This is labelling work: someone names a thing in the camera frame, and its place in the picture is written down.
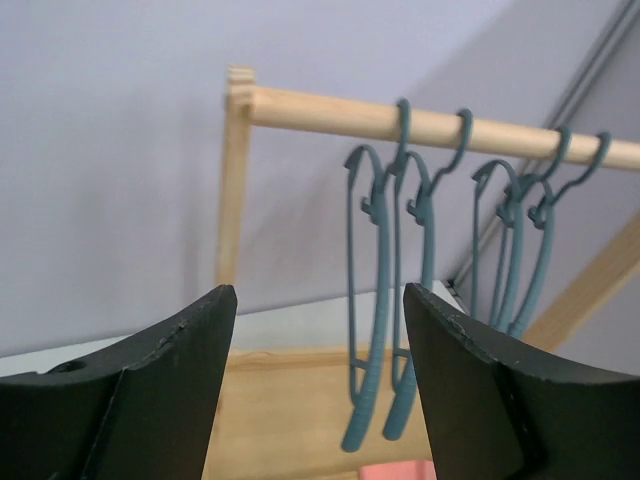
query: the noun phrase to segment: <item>hanger bar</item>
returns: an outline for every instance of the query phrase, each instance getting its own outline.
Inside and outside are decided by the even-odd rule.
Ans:
[[[253,70],[242,69],[239,77],[253,78]],[[238,78],[238,70],[232,68]],[[230,89],[233,88],[230,74]],[[243,84],[241,101],[249,106],[252,125],[327,133],[375,140],[396,141],[400,135],[398,109],[356,100]],[[460,142],[462,120],[457,115],[414,110],[410,143],[455,148]],[[469,150],[494,155],[551,160],[560,142],[553,130],[492,120],[474,119]],[[588,164],[600,141],[595,136],[573,135],[566,161]],[[640,170],[640,144],[614,141],[602,166]]]

